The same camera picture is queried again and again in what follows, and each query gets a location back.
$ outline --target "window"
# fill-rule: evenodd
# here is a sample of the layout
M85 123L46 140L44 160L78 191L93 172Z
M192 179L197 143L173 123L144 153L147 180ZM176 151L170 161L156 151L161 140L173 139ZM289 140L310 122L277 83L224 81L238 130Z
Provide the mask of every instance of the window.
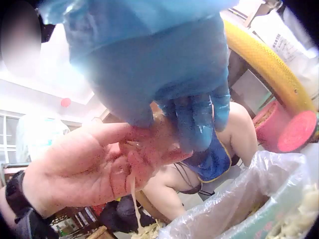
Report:
M19 119L6 117L6 127L7 127L7 144L16 144L16 131Z
M1 144L4 144L4 140L3 140L3 120L4 120L4 117L0 116L0 148L1 148Z
M6 163L4 151L0 150L0 164Z
M0 164L17 163L16 131L19 119L0 115Z

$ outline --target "yellow hose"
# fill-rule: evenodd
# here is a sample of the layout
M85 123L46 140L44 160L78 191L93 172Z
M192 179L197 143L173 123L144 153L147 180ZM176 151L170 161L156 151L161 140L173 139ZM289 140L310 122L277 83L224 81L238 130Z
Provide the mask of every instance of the yellow hose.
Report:
M234 24L226 20L224 24L229 48L267 81L292 115L316 111L297 77L272 49Z

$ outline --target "red balloon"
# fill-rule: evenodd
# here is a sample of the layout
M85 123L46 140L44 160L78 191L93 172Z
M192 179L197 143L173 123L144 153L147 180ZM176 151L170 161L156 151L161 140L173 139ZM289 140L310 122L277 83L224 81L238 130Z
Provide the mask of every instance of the red balloon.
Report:
M69 107L71 104L71 99L70 98L64 98L61 100L61 106L62 107Z

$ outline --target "blue glove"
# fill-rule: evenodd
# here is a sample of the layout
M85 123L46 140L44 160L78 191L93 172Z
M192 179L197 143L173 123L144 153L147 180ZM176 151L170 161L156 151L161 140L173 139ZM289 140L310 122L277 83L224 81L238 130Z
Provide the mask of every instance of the blue glove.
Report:
M110 112L131 125L149 127L155 100L177 127L185 151L207 149L214 128L211 104L216 130L225 128L229 114L220 4L95 0L71 8L70 2L53 1L40 12L45 23L64 23L70 62Z

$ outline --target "blue apron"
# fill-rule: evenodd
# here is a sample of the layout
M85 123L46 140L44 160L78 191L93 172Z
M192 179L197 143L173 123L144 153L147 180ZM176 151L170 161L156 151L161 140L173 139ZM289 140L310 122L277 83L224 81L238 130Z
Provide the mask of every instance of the blue apron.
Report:
M202 183L210 183L229 170L232 160L224 145L219 141L216 132L213 131L209 148L205 152L195 152L183 163L198 174Z

